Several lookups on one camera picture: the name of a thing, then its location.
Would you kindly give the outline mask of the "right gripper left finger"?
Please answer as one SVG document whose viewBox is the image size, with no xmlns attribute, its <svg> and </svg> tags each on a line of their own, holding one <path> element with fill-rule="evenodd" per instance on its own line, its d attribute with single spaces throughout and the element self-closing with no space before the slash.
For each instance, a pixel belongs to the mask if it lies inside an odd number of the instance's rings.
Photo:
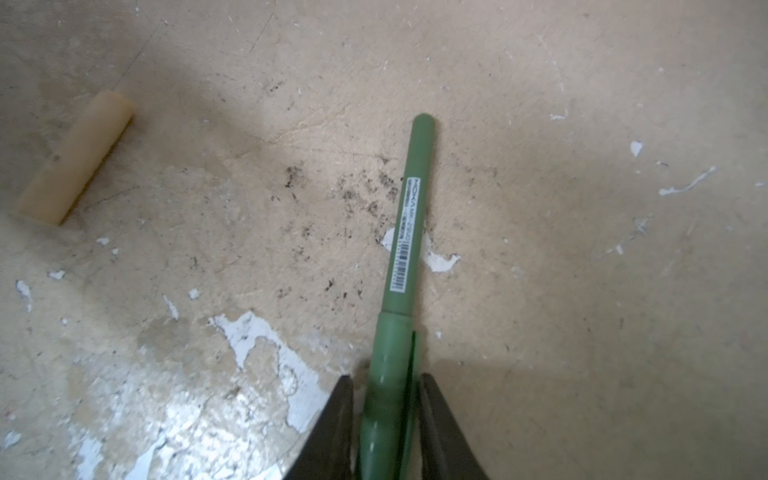
<svg viewBox="0 0 768 480">
<path fill-rule="evenodd" d="M 285 480 L 352 478 L 353 381 L 341 376 Z"/>
</svg>

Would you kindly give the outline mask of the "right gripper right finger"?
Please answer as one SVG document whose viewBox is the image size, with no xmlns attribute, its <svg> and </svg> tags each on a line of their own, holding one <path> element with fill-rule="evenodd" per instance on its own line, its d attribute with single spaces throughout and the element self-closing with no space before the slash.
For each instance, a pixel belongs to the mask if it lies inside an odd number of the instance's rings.
<svg viewBox="0 0 768 480">
<path fill-rule="evenodd" d="M 435 378 L 424 373 L 418 383 L 421 478 L 489 480 L 450 410 Z"/>
</svg>

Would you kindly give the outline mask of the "dark green pen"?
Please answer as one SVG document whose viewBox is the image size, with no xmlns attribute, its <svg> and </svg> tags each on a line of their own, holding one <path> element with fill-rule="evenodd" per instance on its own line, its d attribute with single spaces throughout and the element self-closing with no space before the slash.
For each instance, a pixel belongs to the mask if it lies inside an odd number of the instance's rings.
<svg viewBox="0 0 768 480">
<path fill-rule="evenodd" d="M 407 472 L 421 354 L 414 311 L 435 134 L 431 115 L 414 118 L 361 418 L 359 479 L 402 479 Z"/>
</svg>

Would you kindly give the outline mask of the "beige pen cap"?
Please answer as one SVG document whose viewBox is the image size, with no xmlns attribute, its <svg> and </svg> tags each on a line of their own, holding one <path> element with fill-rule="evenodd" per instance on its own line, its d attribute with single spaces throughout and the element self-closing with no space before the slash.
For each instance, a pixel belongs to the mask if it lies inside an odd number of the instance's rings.
<svg viewBox="0 0 768 480">
<path fill-rule="evenodd" d="M 97 94 L 20 195 L 15 212 L 60 225 L 135 112 L 136 104 L 120 93 Z"/>
</svg>

